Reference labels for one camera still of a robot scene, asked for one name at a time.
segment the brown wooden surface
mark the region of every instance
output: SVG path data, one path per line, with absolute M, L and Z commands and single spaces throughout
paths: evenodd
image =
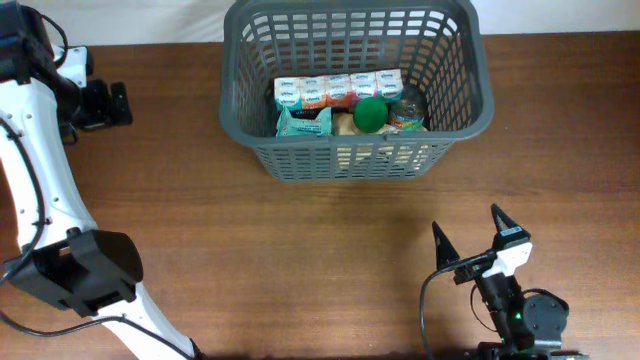
M 496 36 L 485 44 L 493 123 L 415 181 L 272 179 L 218 123 L 219 44 L 94 49 L 97 74 L 127 83 L 135 123 L 81 134 L 69 162 L 101 228 L 135 240 L 149 292 L 207 354 L 421 351 L 417 304 L 435 267 L 431 221 L 461 255 L 476 254 L 490 246 L 496 202 L 533 234 L 520 283 L 571 305 L 566 347 L 636 359 L 640 33 Z M 0 198 L 6 259 L 17 249 L 5 184 Z M 496 340 L 473 318 L 469 289 L 450 278 L 432 285 L 435 348 Z M 10 286 L 0 306 L 41 329 L 80 321 Z M 103 327 L 57 339 L 0 327 L 0 358 L 132 355 Z

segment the gray basket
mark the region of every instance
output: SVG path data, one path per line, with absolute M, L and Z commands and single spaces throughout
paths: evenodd
M 220 122 L 283 181 L 423 175 L 493 117 L 468 0 L 244 0 L 231 7 L 224 30 Z M 426 97 L 432 131 L 274 137 L 274 78 L 393 68 Z

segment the basket rim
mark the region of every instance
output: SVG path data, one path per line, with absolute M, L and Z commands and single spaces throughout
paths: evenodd
M 259 137 L 245 133 L 241 128 L 238 121 L 229 121 L 231 107 L 221 106 L 221 104 L 232 104 L 230 95 L 233 90 L 233 75 L 235 75 L 236 68 L 231 66 L 230 57 L 236 51 L 237 41 L 234 41 L 234 36 L 241 33 L 239 29 L 238 14 L 241 11 L 246 11 L 252 7 L 273 5 L 275 3 L 282 3 L 281 0 L 237 0 L 227 11 L 224 19 L 224 54 L 221 68 L 221 91 L 220 91 L 220 103 L 218 105 L 218 121 L 222 125 L 222 128 L 234 141 L 251 148 L 258 147 L 318 147 L 326 146 L 330 147 L 332 143 L 337 144 L 362 144 L 367 142 L 428 142 L 428 143 L 447 143 L 456 142 L 461 140 L 467 140 L 474 136 L 480 135 L 486 130 L 495 114 L 495 103 L 493 94 L 491 91 L 491 83 L 489 79 L 489 68 L 487 64 L 486 52 L 482 43 L 480 35 L 480 24 L 478 19 L 478 13 L 471 4 L 470 0 L 452 0 L 457 3 L 462 9 L 464 9 L 469 19 L 469 30 L 471 45 L 474 52 L 474 60 L 477 67 L 478 79 L 476 81 L 479 88 L 479 95 L 482 104 L 482 111 L 478 115 L 475 122 L 464 129 L 454 131 L 427 131 L 427 132 L 401 132 L 398 134 L 386 134 L 386 135 L 355 135 L 355 136 L 289 136 L 289 137 Z M 425 1 L 421 0 L 416 2 L 421 6 L 425 5 Z M 375 6 L 369 5 L 368 1 L 359 0 L 345 0 L 345 5 L 354 6 L 356 8 L 372 9 Z

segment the wooden tabletop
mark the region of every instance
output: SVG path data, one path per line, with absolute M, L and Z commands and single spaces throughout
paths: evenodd
M 533 235 L 525 287 L 571 305 L 565 347 L 640 353 L 640 33 L 484 38 L 496 115 L 413 181 L 283 184 L 218 122 L 222 45 L 94 48 L 128 86 L 135 123 L 67 149 L 105 230 L 129 234 L 166 316 L 208 355 L 345 357 L 422 351 L 418 294 L 437 220 L 462 256 L 491 244 L 489 206 Z M 16 256 L 0 184 L 0 258 Z M 438 350 L 496 341 L 449 276 L 427 294 Z M 480 316 L 489 321 L 480 300 Z M 11 286 L 27 326 L 81 321 Z M 131 359 L 103 327 L 32 338 L 0 326 L 2 359 Z

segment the teal snack bag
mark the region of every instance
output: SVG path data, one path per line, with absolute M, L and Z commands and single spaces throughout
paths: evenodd
M 329 135 L 331 134 L 331 108 L 320 111 L 313 120 L 294 118 L 285 107 L 280 113 L 276 136 Z

